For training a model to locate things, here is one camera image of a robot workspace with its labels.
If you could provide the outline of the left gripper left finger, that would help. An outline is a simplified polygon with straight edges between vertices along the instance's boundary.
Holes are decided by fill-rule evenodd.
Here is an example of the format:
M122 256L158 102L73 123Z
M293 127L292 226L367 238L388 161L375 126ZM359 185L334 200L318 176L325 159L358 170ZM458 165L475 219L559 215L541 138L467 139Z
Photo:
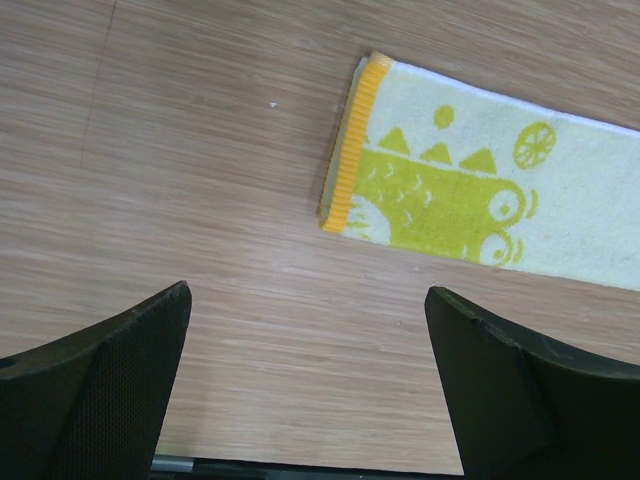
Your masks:
M2 358L2 478L147 478L191 307L180 281L116 316Z

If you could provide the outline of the green yellow patterned towel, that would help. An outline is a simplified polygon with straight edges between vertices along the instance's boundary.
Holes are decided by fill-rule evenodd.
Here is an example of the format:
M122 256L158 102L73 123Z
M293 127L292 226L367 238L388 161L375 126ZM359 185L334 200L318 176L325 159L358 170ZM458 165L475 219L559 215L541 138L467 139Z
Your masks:
M353 239L639 286L639 134L374 52L358 64L319 205Z

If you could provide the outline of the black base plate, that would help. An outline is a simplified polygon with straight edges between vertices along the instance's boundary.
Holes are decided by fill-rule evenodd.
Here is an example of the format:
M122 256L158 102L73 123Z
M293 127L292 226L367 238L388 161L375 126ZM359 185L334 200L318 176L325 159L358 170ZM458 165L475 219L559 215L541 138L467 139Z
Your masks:
M339 468L157 454L149 479L464 479L463 475Z

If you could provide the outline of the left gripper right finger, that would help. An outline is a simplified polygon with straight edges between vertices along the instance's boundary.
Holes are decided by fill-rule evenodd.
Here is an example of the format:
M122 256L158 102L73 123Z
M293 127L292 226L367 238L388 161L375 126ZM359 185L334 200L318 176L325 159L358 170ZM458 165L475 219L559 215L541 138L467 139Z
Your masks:
M639 368L444 287L425 315L467 479L636 479Z

